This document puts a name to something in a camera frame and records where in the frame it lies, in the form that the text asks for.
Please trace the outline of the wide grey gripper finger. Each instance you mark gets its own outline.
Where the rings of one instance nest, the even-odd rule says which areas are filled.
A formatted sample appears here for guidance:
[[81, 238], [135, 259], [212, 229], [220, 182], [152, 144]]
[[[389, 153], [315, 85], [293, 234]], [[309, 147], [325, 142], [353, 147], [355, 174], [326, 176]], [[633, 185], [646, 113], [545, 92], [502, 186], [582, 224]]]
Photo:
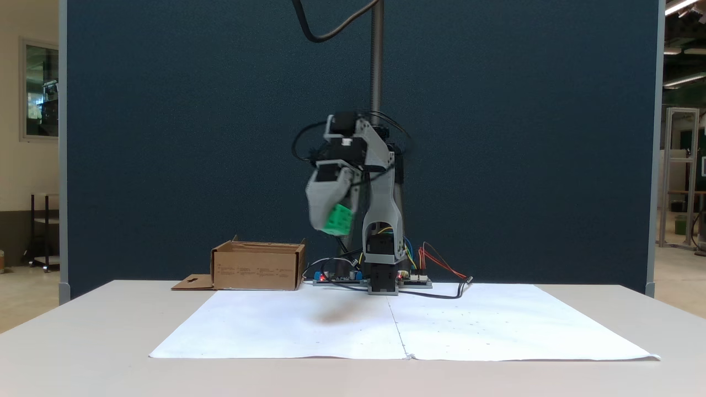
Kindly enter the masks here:
[[323, 232], [331, 211], [339, 204], [340, 181], [338, 183], [313, 183], [313, 178], [310, 178], [306, 194], [311, 226]]

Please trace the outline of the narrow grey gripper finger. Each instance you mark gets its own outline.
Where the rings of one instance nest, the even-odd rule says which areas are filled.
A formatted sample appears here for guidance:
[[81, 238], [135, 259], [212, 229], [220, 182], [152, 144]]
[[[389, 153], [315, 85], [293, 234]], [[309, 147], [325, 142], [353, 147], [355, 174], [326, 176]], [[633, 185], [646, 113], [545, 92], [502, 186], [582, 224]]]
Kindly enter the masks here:
[[339, 204], [346, 208], [356, 208], [356, 169], [343, 167], [340, 172]]

